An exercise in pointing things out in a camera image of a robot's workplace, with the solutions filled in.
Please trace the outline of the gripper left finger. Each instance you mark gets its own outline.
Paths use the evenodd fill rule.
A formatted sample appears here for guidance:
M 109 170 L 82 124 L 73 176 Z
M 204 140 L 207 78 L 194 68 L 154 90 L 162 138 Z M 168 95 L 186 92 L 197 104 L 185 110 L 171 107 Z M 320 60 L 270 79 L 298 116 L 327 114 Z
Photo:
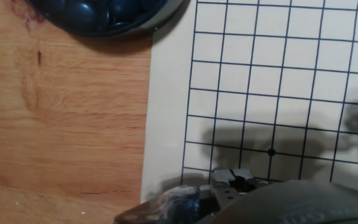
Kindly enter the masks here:
M 235 180 L 234 176 L 229 170 L 214 171 L 214 182 L 212 184 L 212 193 L 218 201 L 221 210 L 237 200 L 240 195 L 235 188 L 229 184 L 230 181 Z

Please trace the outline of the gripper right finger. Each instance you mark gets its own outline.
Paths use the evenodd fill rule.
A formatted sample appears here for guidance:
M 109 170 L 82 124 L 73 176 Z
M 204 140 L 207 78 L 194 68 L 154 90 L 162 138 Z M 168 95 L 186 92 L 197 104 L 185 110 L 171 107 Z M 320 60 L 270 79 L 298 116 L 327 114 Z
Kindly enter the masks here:
M 232 171 L 236 190 L 256 190 L 269 184 L 267 180 L 256 179 L 249 169 L 233 169 Z

